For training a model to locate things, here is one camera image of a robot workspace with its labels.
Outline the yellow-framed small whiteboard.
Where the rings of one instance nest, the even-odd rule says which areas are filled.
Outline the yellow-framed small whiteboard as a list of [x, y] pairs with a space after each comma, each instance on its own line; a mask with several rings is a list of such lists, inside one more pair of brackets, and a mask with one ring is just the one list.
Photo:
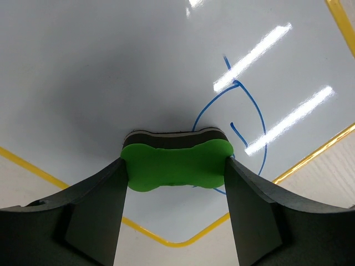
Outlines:
[[340, 1], [2, 1], [1, 147], [60, 187], [133, 130], [221, 129], [282, 181], [354, 130]]

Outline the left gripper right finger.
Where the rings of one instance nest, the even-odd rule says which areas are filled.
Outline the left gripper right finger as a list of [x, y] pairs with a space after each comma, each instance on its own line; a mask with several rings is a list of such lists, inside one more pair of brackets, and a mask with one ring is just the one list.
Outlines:
[[240, 265], [354, 264], [354, 209], [297, 195], [232, 158], [224, 180]]

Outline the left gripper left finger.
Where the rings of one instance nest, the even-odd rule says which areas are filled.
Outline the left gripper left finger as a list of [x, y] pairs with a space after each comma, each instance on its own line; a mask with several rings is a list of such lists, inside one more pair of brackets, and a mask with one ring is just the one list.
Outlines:
[[1, 265], [113, 265], [128, 187], [117, 159], [93, 176], [1, 209]]

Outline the green whiteboard eraser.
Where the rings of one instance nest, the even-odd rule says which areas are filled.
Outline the green whiteboard eraser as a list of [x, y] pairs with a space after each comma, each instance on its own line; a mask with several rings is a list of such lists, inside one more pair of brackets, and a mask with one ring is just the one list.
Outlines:
[[233, 153], [224, 132], [207, 127], [194, 132], [133, 131], [126, 136], [120, 157], [129, 188], [149, 192], [162, 186], [218, 188], [224, 184], [226, 159]]

